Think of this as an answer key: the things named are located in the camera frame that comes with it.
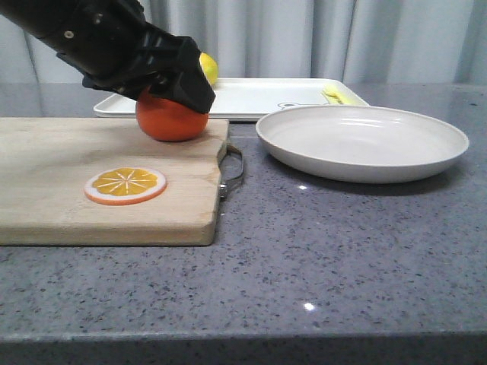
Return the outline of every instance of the cutting board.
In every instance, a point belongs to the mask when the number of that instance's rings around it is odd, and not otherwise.
[[[184,245],[212,242],[228,121],[192,141],[167,143],[134,119],[0,119],[0,244]],[[117,167],[150,167],[166,190],[109,206],[84,196],[87,180]]]

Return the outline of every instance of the white plate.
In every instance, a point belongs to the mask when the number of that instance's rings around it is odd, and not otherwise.
[[[375,106],[308,106],[261,118],[269,153],[295,169],[353,183],[404,183],[450,167],[467,136],[441,120]]]

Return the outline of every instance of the gray speckled countertop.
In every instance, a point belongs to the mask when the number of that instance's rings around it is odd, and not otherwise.
[[[486,364],[487,87],[349,86],[470,149],[367,186],[294,171],[232,124],[247,175],[211,246],[0,247],[0,364]],[[0,115],[94,116],[106,95],[3,84]]]

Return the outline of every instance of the toy orange slice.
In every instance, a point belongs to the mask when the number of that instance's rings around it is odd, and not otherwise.
[[[147,167],[120,167],[93,176],[84,185],[85,195],[105,205],[129,205],[152,199],[166,189],[166,177]]]

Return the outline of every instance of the white curtain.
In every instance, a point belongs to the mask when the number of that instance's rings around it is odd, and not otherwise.
[[[486,0],[144,0],[148,21],[193,37],[222,77],[487,84]],[[0,82],[80,82],[0,17]]]

